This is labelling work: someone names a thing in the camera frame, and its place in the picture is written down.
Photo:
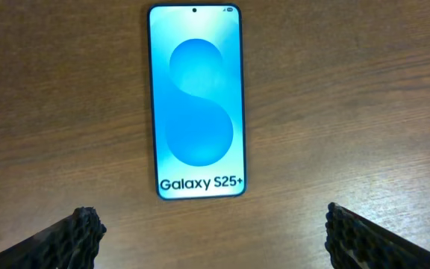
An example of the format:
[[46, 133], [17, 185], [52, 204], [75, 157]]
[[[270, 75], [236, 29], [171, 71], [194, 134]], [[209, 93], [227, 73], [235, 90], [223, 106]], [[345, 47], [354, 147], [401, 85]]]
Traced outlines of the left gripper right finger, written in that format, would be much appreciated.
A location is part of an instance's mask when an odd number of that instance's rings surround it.
[[335, 202], [325, 217], [325, 248], [333, 268], [430, 269], [430, 251]]

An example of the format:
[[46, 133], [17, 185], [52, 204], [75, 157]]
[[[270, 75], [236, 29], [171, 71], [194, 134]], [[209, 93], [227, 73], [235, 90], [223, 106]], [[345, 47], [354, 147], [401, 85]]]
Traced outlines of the blue Galaxy smartphone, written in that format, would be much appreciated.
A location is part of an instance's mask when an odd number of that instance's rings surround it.
[[147, 20], [159, 197], [243, 194], [247, 165], [240, 8], [156, 4]]

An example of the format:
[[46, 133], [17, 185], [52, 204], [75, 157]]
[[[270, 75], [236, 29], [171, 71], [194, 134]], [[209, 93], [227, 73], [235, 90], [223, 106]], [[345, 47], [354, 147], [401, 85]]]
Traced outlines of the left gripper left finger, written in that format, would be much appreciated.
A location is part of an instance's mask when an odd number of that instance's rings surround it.
[[74, 212], [0, 252], [0, 269], [93, 269], [107, 228], [93, 207]]

